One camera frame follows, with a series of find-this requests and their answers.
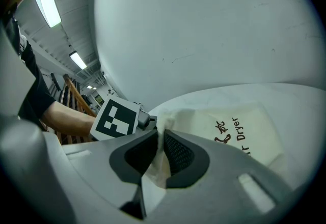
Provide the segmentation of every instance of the white curved surface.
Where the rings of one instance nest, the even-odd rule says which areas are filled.
[[[324,30],[309,0],[95,0],[94,19],[110,80],[145,110],[241,83],[324,86]]]
[[[248,84],[197,91],[169,100],[152,111],[181,108],[207,108],[261,102],[273,120],[293,173],[293,188],[314,174],[325,143],[326,92],[320,89],[285,84]]]

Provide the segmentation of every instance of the fluorescent light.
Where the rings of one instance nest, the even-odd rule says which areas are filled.
[[[54,27],[61,22],[55,0],[36,0],[36,3],[49,27]]]
[[[70,53],[69,56],[81,69],[87,68],[85,63],[82,61],[82,59],[78,55],[77,51],[74,51],[73,53]]]

